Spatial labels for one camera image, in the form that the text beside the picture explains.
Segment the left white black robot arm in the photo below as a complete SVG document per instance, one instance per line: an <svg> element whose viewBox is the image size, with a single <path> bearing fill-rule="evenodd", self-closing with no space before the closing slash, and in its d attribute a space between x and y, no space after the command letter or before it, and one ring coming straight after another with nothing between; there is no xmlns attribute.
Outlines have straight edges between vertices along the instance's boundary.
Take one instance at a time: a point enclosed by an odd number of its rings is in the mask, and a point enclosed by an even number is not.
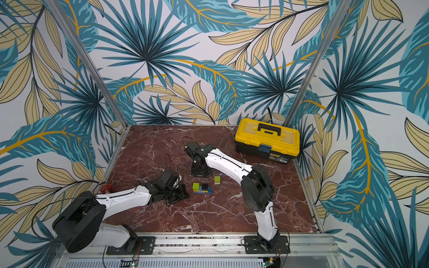
<svg viewBox="0 0 429 268"><path fill-rule="evenodd" d="M189 198L181 175L165 170L159 179L110 194L78 195L53 223L53 229L69 253L103 246L114 252L134 254L141 248L137 234L127 225L106 224L105 219L136 207L164 201L173 205Z"/></svg>

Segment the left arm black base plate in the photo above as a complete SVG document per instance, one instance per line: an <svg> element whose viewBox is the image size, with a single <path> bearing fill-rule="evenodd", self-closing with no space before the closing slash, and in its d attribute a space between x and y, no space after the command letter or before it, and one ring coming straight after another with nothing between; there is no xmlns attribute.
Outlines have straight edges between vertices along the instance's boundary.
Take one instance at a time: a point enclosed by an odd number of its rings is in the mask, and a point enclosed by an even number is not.
<svg viewBox="0 0 429 268"><path fill-rule="evenodd" d="M107 255L152 255L156 237L138 236L130 238L122 247L109 246Z"/></svg>

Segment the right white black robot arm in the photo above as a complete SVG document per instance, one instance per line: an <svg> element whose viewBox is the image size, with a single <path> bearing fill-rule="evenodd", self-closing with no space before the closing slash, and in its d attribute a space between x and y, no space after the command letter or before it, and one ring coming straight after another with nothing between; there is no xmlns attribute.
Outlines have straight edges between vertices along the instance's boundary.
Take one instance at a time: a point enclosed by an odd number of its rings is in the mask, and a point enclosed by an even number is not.
<svg viewBox="0 0 429 268"><path fill-rule="evenodd" d="M275 249L280 234L273 212L274 185L264 167L242 163L212 145L200 146L190 142L184 150L192 159L192 176L207 178L216 169L241 186L242 197L257 219L261 247Z"/></svg>

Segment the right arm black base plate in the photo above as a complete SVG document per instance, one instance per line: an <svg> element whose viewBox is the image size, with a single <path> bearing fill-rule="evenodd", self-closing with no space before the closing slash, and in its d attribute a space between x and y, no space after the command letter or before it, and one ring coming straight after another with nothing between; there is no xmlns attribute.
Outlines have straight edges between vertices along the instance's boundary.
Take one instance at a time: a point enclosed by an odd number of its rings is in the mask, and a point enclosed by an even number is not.
<svg viewBox="0 0 429 268"><path fill-rule="evenodd" d="M290 253L287 236L277 236L266 241L260 236L244 236L242 245L246 254L287 254Z"/></svg>

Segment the light blue long lego brick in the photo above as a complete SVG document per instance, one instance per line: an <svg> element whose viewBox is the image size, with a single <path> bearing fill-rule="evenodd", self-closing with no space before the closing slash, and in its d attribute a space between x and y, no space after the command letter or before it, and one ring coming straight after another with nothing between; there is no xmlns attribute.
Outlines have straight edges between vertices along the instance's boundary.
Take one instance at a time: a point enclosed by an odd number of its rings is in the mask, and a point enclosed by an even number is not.
<svg viewBox="0 0 429 268"><path fill-rule="evenodd" d="M212 193L212 188L209 186L209 187L203 189L200 186L199 189L193 188L193 192L194 193L199 193L199 194L211 194Z"/></svg>

